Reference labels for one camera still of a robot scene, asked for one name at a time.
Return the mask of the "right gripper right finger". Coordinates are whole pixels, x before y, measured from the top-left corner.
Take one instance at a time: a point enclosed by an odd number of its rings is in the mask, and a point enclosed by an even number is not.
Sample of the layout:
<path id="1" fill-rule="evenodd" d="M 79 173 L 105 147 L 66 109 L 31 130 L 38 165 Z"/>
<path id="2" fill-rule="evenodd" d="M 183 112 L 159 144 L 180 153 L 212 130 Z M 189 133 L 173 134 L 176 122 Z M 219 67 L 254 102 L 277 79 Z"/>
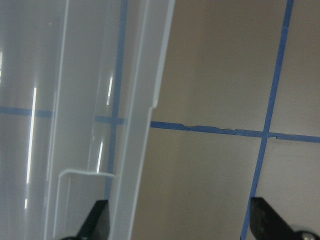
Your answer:
<path id="1" fill-rule="evenodd" d="M 318 240 L 308 230 L 294 230 L 262 197 L 250 199 L 249 227 L 256 240 Z"/>

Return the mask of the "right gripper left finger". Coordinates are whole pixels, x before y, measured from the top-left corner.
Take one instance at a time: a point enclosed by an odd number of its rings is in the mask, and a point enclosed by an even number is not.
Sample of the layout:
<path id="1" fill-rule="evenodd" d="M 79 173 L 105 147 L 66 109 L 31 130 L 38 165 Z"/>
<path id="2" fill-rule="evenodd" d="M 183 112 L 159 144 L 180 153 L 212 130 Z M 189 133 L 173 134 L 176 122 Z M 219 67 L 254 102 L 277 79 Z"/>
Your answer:
<path id="1" fill-rule="evenodd" d="M 63 237 L 62 240 L 107 240 L 110 224 L 109 201 L 97 200 L 77 234 Z"/>

